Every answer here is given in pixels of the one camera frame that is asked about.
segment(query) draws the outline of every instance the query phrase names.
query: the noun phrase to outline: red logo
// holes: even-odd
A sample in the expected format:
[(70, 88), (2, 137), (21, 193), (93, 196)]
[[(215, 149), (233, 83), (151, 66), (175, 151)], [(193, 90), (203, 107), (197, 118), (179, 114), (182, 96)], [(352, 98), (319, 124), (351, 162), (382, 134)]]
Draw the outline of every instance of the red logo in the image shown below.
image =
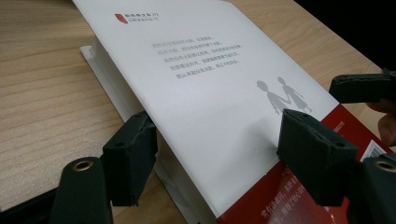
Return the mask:
[(123, 23), (125, 23), (125, 24), (128, 24), (128, 21), (125, 20), (125, 18), (124, 18), (121, 14), (115, 14), (115, 15), (116, 15), (117, 19), (118, 19), (120, 22), (123, 22)]

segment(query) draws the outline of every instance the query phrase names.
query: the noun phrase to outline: hand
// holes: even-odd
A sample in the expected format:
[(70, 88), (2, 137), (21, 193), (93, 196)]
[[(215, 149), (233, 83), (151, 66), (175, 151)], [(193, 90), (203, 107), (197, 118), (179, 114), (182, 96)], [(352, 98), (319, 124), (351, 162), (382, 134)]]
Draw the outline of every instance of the hand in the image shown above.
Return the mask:
[(378, 121), (378, 131), (381, 140), (389, 147), (396, 146), (396, 104), (392, 101), (381, 99), (379, 103), (367, 103), (378, 112), (387, 113)]

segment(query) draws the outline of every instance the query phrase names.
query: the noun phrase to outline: book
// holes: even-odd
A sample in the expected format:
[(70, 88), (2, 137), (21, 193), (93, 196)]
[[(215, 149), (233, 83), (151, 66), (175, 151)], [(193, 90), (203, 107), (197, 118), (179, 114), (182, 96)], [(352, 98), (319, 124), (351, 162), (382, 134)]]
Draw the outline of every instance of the book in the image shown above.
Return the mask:
[(282, 110), (334, 129), (358, 160), (389, 149), (235, 6), (74, 2), (96, 36), (84, 57), (124, 120), (154, 121), (155, 170), (189, 223), (347, 223), (347, 200), (316, 205), (276, 155)]

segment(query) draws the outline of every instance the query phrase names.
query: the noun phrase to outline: wooden table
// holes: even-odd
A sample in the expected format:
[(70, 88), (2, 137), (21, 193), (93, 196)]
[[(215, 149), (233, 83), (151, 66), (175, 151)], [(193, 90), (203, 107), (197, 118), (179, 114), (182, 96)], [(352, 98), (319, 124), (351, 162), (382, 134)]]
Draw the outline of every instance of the wooden table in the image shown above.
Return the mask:
[[(340, 74), (380, 69), (291, 0), (232, 0), (325, 89)], [(70, 161), (101, 155), (122, 121), (79, 47), (93, 33), (69, 0), (0, 2), (0, 208), (57, 187)], [(381, 116), (347, 108), (378, 135)], [(115, 223), (185, 223), (152, 174), (138, 208)]]

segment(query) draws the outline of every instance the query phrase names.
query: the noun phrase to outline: silhouette illustration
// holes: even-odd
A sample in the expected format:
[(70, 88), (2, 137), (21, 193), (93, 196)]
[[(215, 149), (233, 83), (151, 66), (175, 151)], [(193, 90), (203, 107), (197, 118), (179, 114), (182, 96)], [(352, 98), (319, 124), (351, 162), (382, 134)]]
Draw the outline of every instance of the silhouette illustration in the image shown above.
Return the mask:
[(300, 93), (295, 91), (292, 87), (286, 85), (286, 82), (282, 77), (278, 77), (277, 80), (283, 85), (283, 91), (288, 96), (289, 104), (291, 104), (291, 100), (290, 100), (291, 98), (299, 109), (302, 109), (305, 113), (306, 113), (305, 111), (306, 109), (308, 109), (309, 112), (312, 112), (312, 109), (308, 107), (308, 104), (303, 100), (304, 97)]
[(276, 95), (273, 92), (268, 91), (268, 86), (263, 81), (257, 81), (257, 87), (259, 87), (262, 91), (267, 92), (268, 100), (270, 101), (271, 105), (273, 106), (275, 112), (279, 115), (279, 111), (283, 112), (283, 109), (289, 109), (285, 104), (290, 104), (290, 101), (283, 99), (282, 97)]

